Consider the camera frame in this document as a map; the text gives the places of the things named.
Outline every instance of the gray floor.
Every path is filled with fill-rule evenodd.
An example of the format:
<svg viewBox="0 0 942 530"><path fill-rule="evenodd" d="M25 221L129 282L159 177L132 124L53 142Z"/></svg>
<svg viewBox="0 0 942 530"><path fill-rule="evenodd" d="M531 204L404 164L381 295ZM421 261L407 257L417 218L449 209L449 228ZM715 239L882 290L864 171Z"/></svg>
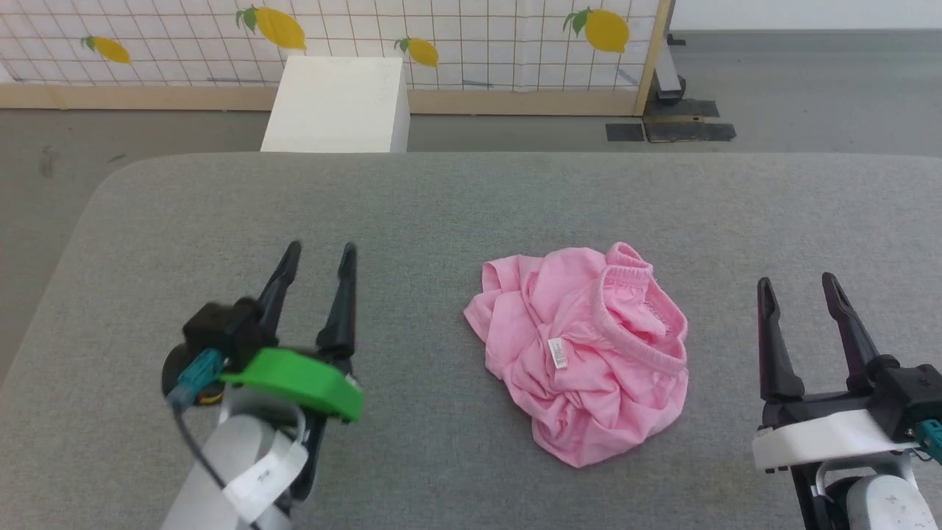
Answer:
<svg viewBox="0 0 942 530"><path fill-rule="evenodd" d="M676 49L688 97L716 100L722 121L736 126L729 143L606 140L605 123L630 119L414 116L409 147L939 155L942 53L915 44L821 52L831 48L802 42L742 53L730 48L751 48L692 36ZM255 151L267 120L260 112L0 110L0 378L82 209L109 174L150 157Z"/></svg>

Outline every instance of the white sticker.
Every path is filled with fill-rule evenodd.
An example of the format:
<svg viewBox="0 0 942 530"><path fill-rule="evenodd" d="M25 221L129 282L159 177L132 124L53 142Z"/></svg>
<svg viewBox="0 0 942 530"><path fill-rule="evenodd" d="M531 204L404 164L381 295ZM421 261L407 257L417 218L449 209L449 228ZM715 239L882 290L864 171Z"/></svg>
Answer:
<svg viewBox="0 0 942 530"><path fill-rule="evenodd" d="M562 339L557 337L548 340L547 343L549 344L549 352L553 354L553 364L556 365L557 370L565 368L567 366L566 352L562 351Z"/></svg>
<svg viewBox="0 0 942 530"><path fill-rule="evenodd" d="M305 462L307 450L276 432L268 454L227 484L222 495L232 503L239 517L255 522L291 486Z"/></svg>

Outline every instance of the grid pattern backdrop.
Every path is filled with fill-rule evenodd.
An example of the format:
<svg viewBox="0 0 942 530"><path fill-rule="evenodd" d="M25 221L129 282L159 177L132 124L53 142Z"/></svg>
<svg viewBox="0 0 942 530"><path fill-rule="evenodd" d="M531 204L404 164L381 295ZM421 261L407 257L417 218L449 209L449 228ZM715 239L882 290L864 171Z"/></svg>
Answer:
<svg viewBox="0 0 942 530"><path fill-rule="evenodd" d="M254 32L237 25L252 5L293 19L306 49L268 40L261 20ZM585 8L625 21L623 53L596 49L588 28L563 29ZM0 58L25 84L277 86L286 59L307 55L405 57L415 90L635 90L657 10L658 0L0 0ZM118 43L129 61L88 37ZM437 67L413 57L414 41L401 51L406 38L429 42Z"/></svg>

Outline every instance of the gray table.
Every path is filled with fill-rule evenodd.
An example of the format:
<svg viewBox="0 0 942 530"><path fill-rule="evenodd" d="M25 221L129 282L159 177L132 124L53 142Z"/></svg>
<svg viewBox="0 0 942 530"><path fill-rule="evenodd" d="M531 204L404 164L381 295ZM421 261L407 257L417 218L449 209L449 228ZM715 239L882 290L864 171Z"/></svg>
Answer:
<svg viewBox="0 0 942 530"><path fill-rule="evenodd" d="M110 177L0 390L0 526L155 528L191 459L158 379L207 300L304 254L281 334L312 343L342 245L360 245L360 423L332 426L299 528L799 528L753 469L755 282L774 281L796 370L839 389L820 273L885 353L942 365L942 161L828 155L279 154L168 157ZM690 319L684 414L573 470L532 441L462 309L487 259L628 241ZM215 412L190 414L205 437ZM918 466L942 514L942 470Z"/></svg>

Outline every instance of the yellow lemon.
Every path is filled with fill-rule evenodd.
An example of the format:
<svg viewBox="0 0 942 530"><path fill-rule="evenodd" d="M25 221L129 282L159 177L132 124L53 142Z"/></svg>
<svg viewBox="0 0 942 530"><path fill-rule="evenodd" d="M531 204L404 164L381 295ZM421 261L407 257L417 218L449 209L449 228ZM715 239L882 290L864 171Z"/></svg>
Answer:
<svg viewBox="0 0 942 530"><path fill-rule="evenodd" d="M108 60L123 62L124 64L131 62L131 56L128 55L124 46L121 46L111 39L88 36L82 39L82 45L87 46L91 51L98 50L98 53L102 54L102 57Z"/></svg>
<svg viewBox="0 0 942 530"><path fill-rule="evenodd" d="M435 46L433 46L431 42L424 39L410 39L406 37L405 39L399 39L393 42L393 45L398 46L403 52L408 51L409 55L415 59L415 62L431 66L432 68L438 68L438 50L435 49Z"/></svg>
<svg viewBox="0 0 942 530"><path fill-rule="evenodd" d="M576 13L569 13L562 23L562 29L572 23L573 30L578 36L583 27L586 28L586 41L600 52L625 52L628 43L628 24L625 19L611 11L604 9L585 8Z"/></svg>
<svg viewBox="0 0 942 530"><path fill-rule="evenodd" d="M298 21L278 9L255 6L242 9L235 14L235 25L238 26L239 22L245 23L252 33L258 25L258 28L262 30L262 35L265 35L265 38L276 46L296 50L307 49L304 45L304 30L301 29Z"/></svg>

